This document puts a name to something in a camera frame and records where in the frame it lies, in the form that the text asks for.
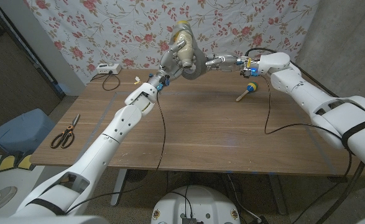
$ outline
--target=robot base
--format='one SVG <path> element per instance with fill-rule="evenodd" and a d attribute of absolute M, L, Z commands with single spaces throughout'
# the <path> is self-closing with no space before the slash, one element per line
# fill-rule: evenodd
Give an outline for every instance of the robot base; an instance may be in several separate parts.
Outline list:
<path fill-rule="evenodd" d="M 175 189 L 173 192 L 185 195 L 187 186 Z M 185 218 L 185 197 L 168 193 L 157 202 L 153 209 L 151 224 L 183 223 Z M 192 218 L 195 223 L 240 224 L 236 206 L 225 195 L 209 187 L 200 185 L 188 186 L 187 199 L 192 205 Z M 191 218 L 189 203 L 186 202 L 186 218 Z"/>

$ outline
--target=cable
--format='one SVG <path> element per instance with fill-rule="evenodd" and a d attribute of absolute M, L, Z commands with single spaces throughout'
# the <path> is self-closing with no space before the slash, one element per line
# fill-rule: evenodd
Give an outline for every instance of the cable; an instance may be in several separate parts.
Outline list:
<path fill-rule="evenodd" d="M 101 195 L 98 195 L 98 196 L 95 196 L 95 197 L 88 198 L 88 199 L 86 199 L 86 200 L 84 200 L 84 201 L 76 204 L 75 206 L 73 206 L 69 210 L 67 210 L 65 212 L 66 215 L 69 212 L 71 212 L 73 209 L 75 209 L 76 207 L 80 206 L 83 203 L 89 202 L 90 200 L 93 200 L 93 199 L 96 199 L 96 198 L 99 198 L 99 197 L 103 197 L 103 196 L 107 196 L 107 195 L 115 195 L 115 194 L 123 194 L 123 193 L 127 193 L 127 192 L 132 192 L 133 190 L 137 190 L 137 189 L 145 186 L 149 181 L 151 181 L 153 179 L 154 175 L 156 175 L 156 172 L 158 171 L 158 169 L 160 167 L 160 163 L 162 162 L 163 152 L 164 152 L 164 145 L 165 145 L 165 121 L 164 121 L 164 116 L 163 116 L 162 108 L 160 107 L 160 103 L 159 103 L 159 92 L 157 92 L 156 98 L 157 98 L 157 104 L 159 106 L 159 111 L 160 111 L 160 114 L 162 115 L 162 119 L 163 119 L 164 139 L 163 139 L 162 153 L 160 154 L 159 163 L 157 164 L 157 167 L 156 167 L 155 172 L 142 185 L 140 185 L 140 186 L 138 186 L 136 188 L 133 188 L 133 189 L 130 189 L 130 190 L 121 191 L 121 192 L 111 192 L 111 193 L 101 194 Z"/>
<path fill-rule="evenodd" d="M 165 188 L 165 193 L 167 193 L 169 191 L 169 172 L 168 171 L 165 171 L 165 176 L 167 179 L 167 186 Z"/>
<path fill-rule="evenodd" d="M 314 125 L 314 124 L 305 124 L 305 123 L 288 124 L 288 125 L 285 125 L 285 126 L 283 126 L 283 127 L 281 127 L 281 128 L 278 128 L 278 129 L 276 129 L 276 130 L 273 130 L 273 131 L 271 131 L 271 132 L 267 133 L 267 125 L 268 125 L 268 120 L 269 120 L 269 115 L 270 115 L 270 86 L 269 86 L 269 82 L 268 82 L 268 80 L 267 80 L 265 77 L 263 77 L 263 76 L 261 76 L 261 77 L 262 77 L 262 78 L 263 78 L 263 79 L 267 82 L 268 92 L 269 92 L 269 99 L 268 99 L 268 115 L 267 115 L 267 119 L 266 119 L 266 121 L 265 121 L 265 128 L 264 128 L 264 133 L 265 133 L 265 134 L 272 134 L 272 133 L 275 133 L 275 132 L 277 132 L 277 131 L 280 131 L 281 129 L 288 128 L 288 127 L 291 127 L 291 126 L 309 126 L 309 127 L 313 127 L 313 128 L 318 128 L 318 129 L 324 130 L 324 131 L 326 131 L 326 132 L 328 132 L 328 133 L 330 133 L 330 134 L 334 135 L 334 136 L 335 136 L 336 138 L 338 138 L 339 140 L 342 140 L 340 136 L 338 136 L 337 134 L 335 134 L 334 132 L 332 132 L 332 131 L 330 131 L 330 130 L 328 130 L 328 129 L 326 129 L 326 128 L 322 128 L 322 127 L 320 127 L 320 126 L 316 126 L 316 125 Z"/>
<path fill-rule="evenodd" d="M 255 48 L 255 49 L 250 49 L 246 52 L 246 56 L 248 55 L 248 53 L 252 50 L 268 50 L 270 52 L 273 52 L 273 53 L 276 53 L 276 51 L 274 50 L 271 50 L 271 49 L 263 49 L 263 48 Z M 294 64 L 297 68 L 299 68 L 301 70 L 301 72 L 303 72 L 304 74 L 306 74 L 309 78 L 311 78 L 316 84 L 318 84 L 319 86 L 321 86 L 323 89 L 325 89 L 329 94 L 333 95 L 334 97 L 338 97 L 337 95 L 335 95 L 333 92 L 331 92 L 330 90 L 327 90 L 327 88 L 325 88 L 322 84 L 318 83 L 315 79 L 313 79 L 306 71 L 304 71 L 302 68 L 300 68 L 298 65 Z M 338 138 L 339 140 L 342 140 L 340 136 L 338 136 L 337 134 L 333 133 L 332 131 L 330 130 L 327 130 L 325 128 L 322 128 L 322 127 L 319 127 L 319 126 L 316 126 L 316 125 L 313 125 L 313 124 L 305 124 L 305 123 L 295 123 L 295 124 L 289 124 L 289 125 L 286 125 L 286 126 L 283 126 L 281 128 L 278 128 L 276 130 L 273 130 L 269 133 L 267 133 L 267 124 L 268 124 L 268 120 L 269 120 L 269 115 L 270 115 L 270 85 L 269 85 L 269 82 L 268 80 L 264 77 L 264 76 L 261 76 L 267 83 L 267 86 L 268 86 L 268 92 L 269 92 L 269 100 L 268 100 L 268 115 L 267 115 L 267 119 L 266 119 L 266 122 L 265 122 L 265 127 L 264 127 L 264 133 L 265 134 L 272 134 L 272 133 L 275 133 L 277 131 L 280 131 L 281 129 L 284 129 L 284 128 L 287 128 L 287 127 L 291 127 L 291 126 L 310 126 L 310 127 L 313 127 L 313 128 L 318 128 L 318 129 L 321 129 L 321 130 L 324 130 L 332 135 L 334 135 L 336 138 Z M 348 148 L 347 149 L 348 151 L 348 154 L 349 154 L 349 163 L 348 163 L 348 167 L 346 169 L 346 172 L 343 176 L 342 179 L 345 179 L 349 170 L 351 169 L 351 164 L 352 164 L 352 152 L 351 150 Z M 358 166 L 358 169 L 356 170 L 355 172 L 355 175 L 354 177 L 350 180 L 346 190 L 344 191 L 344 193 L 340 196 L 340 198 L 335 202 L 335 204 L 333 204 L 333 206 L 318 220 L 317 223 L 323 223 L 340 205 L 341 203 L 343 203 L 343 201 L 346 199 L 346 197 L 348 196 L 348 194 L 350 193 L 350 191 L 352 190 L 353 188 L 353 185 L 356 183 L 357 179 L 359 178 L 362 170 L 363 170 L 363 167 L 364 167 L 364 164 L 363 164 L 363 167 L 361 167 L 361 165 L 363 164 L 363 162 L 361 162 Z M 328 189 L 325 193 L 321 194 L 318 198 L 316 198 L 307 208 L 305 208 L 305 210 L 296 218 L 296 220 L 294 220 L 294 222 L 292 224 L 294 224 L 313 204 L 315 204 L 317 201 L 319 201 L 319 199 L 322 198 L 322 196 L 326 195 L 328 192 L 332 191 L 335 187 L 337 187 L 337 185 L 340 184 L 337 183 L 335 184 L 334 186 L 332 186 L 330 189 Z"/>
<path fill-rule="evenodd" d="M 249 49 L 244 56 L 249 56 L 250 51 L 253 50 L 266 50 L 272 53 L 276 53 L 275 50 L 272 49 L 267 49 L 267 48 L 263 48 L 263 47 L 254 47 Z M 322 89 L 324 89 L 328 94 L 330 94 L 331 96 L 334 97 L 338 97 L 336 94 L 334 94 L 332 91 L 330 91 L 329 89 L 327 89 L 324 85 L 322 85 L 320 82 L 318 82 L 318 80 L 314 79 L 308 72 L 306 72 L 304 69 L 302 69 L 301 67 L 299 67 L 296 63 L 290 61 L 290 63 L 292 63 L 294 66 L 296 66 L 302 73 L 304 73 L 310 80 L 312 80 L 313 82 L 315 82 L 318 86 L 320 86 Z"/>
<path fill-rule="evenodd" d="M 229 178 L 229 180 L 231 181 L 232 188 L 233 188 L 233 192 L 234 192 L 234 196 L 236 197 L 236 201 L 238 202 L 238 204 L 240 205 L 240 207 L 241 207 L 243 210 L 245 210 L 248 214 L 250 214 L 250 216 L 251 216 L 251 217 L 253 217 L 253 219 L 256 219 L 258 223 L 261 223 L 261 222 L 262 222 L 262 220 L 261 220 L 261 218 L 260 218 L 260 217 L 258 217 L 256 214 L 254 214 L 254 213 L 250 212 L 248 209 L 244 208 L 244 207 L 243 207 L 243 205 L 239 202 L 238 195 L 237 195 L 236 190 L 235 190 L 235 188 L 234 188 L 234 184 L 233 184 L 233 182 L 232 182 L 231 176 L 230 176 L 229 174 L 226 174 L 226 175 L 228 175 L 228 178 Z"/>
<path fill-rule="evenodd" d="M 351 164 L 352 164 L 352 154 L 349 153 L 349 162 L 348 162 L 348 167 L 345 171 L 344 176 L 341 178 L 341 180 L 344 180 L 346 178 L 346 176 L 348 175 L 349 170 L 351 169 Z M 298 221 L 298 219 L 300 219 L 300 217 L 310 208 L 312 207 L 312 205 L 316 204 L 323 196 L 325 196 L 328 192 L 331 192 L 334 188 L 336 188 L 341 182 L 338 182 L 337 184 L 335 184 L 334 186 L 330 187 L 325 193 L 321 194 L 319 197 L 317 197 L 311 204 L 309 204 L 302 212 L 301 214 L 294 220 L 294 222 L 292 222 L 292 224 L 296 223 Z"/>
<path fill-rule="evenodd" d="M 102 83 L 102 88 L 104 89 L 104 90 L 106 90 L 106 91 L 112 91 L 112 90 L 115 90 L 117 87 L 119 87 L 119 85 L 120 85 L 120 79 L 119 79 L 119 77 L 117 77 L 117 75 L 116 74 L 113 74 L 113 71 L 112 70 L 110 70 L 109 71 L 109 74 L 105 74 L 105 75 L 103 75 L 103 74 L 96 74 L 92 79 L 91 79 L 91 81 L 92 80 L 97 80 L 97 79 L 99 79 L 99 78 L 103 78 L 103 77 L 105 77 L 105 76 L 107 76 L 106 78 L 105 78 L 105 80 L 103 81 L 103 83 Z M 107 88 L 105 88 L 105 83 L 108 81 L 108 79 L 109 79 L 109 77 L 116 77 L 117 79 L 118 79 L 118 84 L 116 85 L 116 87 L 114 87 L 114 88 L 112 88 L 112 89 L 107 89 Z"/>
<path fill-rule="evenodd" d="M 180 196 L 184 197 L 185 198 L 185 201 L 188 200 L 189 207 L 190 207 L 190 218 L 193 218 L 192 205 L 190 204 L 189 199 L 186 196 L 184 196 L 183 194 L 180 194 L 178 192 L 170 192 L 170 193 L 174 193 L 174 194 L 177 194 L 177 195 L 180 195 Z"/>
<path fill-rule="evenodd" d="M 316 224 L 321 224 L 324 221 L 326 221 L 326 219 L 330 217 L 330 215 L 344 202 L 346 197 L 348 197 L 349 193 L 352 191 L 352 188 L 356 184 L 356 181 L 361 176 L 363 169 L 364 169 L 364 163 L 361 161 L 358 165 L 358 168 L 355 171 L 355 174 L 349 181 L 349 184 L 346 186 L 345 191 L 341 194 L 338 200 L 329 208 L 329 210 L 327 210 L 327 212 L 316 222 Z"/>
<path fill-rule="evenodd" d="M 190 185 L 190 174 L 189 174 L 187 189 L 185 190 L 185 217 L 187 217 L 187 193 L 189 185 Z M 192 208 L 190 209 L 190 218 L 192 218 Z"/>

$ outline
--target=concrete wall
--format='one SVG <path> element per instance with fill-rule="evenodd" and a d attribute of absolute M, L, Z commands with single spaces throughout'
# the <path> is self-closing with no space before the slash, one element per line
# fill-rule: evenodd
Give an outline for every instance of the concrete wall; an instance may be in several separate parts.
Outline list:
<path fill-rule="evenodd" d="M 0 0 L 0 7 L 57 79 L 63 92 L 66 95 L 78 96 L 85 88 L 83 82 L 67 64 L 24 2 L 22 0 Z"/>
<path fill-rule="evenodd" d="M 365 1 L 321 0 L 297 63 L 338 96 L 365 97 Z"/>

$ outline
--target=floral curtain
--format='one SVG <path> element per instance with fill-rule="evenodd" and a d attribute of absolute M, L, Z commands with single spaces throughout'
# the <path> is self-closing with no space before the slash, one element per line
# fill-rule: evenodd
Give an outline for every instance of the floral curtain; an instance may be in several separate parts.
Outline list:
<path fill-rule="evenodd" d="M 206 54 L 268 47 L 297 57 L 318 0 L 24 0 L 73 71 L 157 68 L 173 25 L 189 21 Z"/>

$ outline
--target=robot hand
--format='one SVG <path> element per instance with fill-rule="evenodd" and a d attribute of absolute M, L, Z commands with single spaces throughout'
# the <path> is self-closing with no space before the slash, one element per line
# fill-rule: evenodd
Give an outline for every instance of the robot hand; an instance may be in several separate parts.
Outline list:
<path fill-rule="evenodd" d="M 258 76 L 259 58 L 237 56 L 235 54 L 214 54 L 212 59 L 206 62 L 207 70 L 221 70 L 222 72 L 241 71 L 245 78 Z"/>

